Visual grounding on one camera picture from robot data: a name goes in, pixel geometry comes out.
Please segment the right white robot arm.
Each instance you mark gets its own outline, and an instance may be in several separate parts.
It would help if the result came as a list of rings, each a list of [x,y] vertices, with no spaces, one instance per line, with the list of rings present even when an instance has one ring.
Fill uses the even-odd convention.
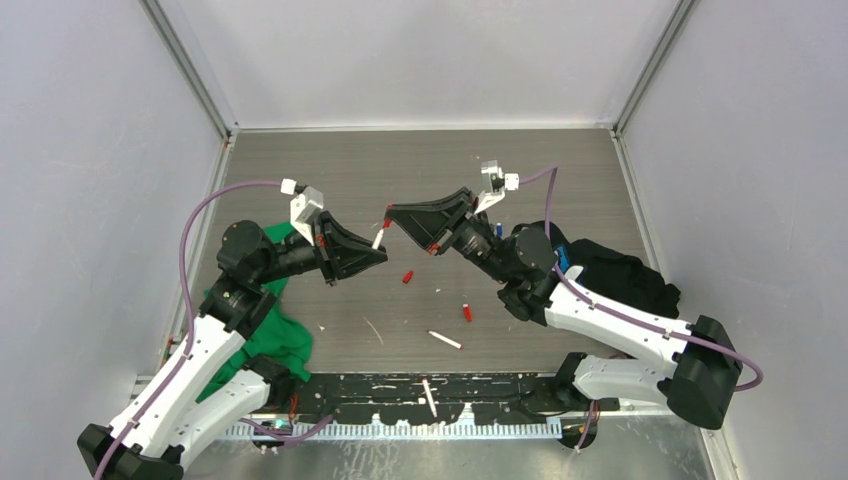
[[[593,400],[626,398],[665,405],[679,418],[718,430],[743,358],[723,325],[700,316],[686,322],[644,312],[578,282],[582,270],[559,269],[560,258],[539,223],[520,224],[500,237],[472,193],[462,188],[430,202],[391,204],[387,221],[421,249],[449,249],[501,284],[497,295],[520,321],[591,337],[621,352],[619,359],[572,352],[555,384],[558,403],[577,411]]]

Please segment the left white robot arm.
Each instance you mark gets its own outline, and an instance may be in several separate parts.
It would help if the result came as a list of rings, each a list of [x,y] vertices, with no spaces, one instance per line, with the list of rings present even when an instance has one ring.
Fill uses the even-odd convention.
[[[220,276],[179,349],[145,389],[106,426],[90,424],[77,446],[96,479],[180,479],[194,460],[242,417],[285,409],[287,367],[257,355],[208,397],[204,389],[258,330],[278,302],[266,284],[318,270],[334,284],[387,261],[384,246],[317,214],[308,240],[291,232],[274,242],[262,227],[230,225],[217,254]]]

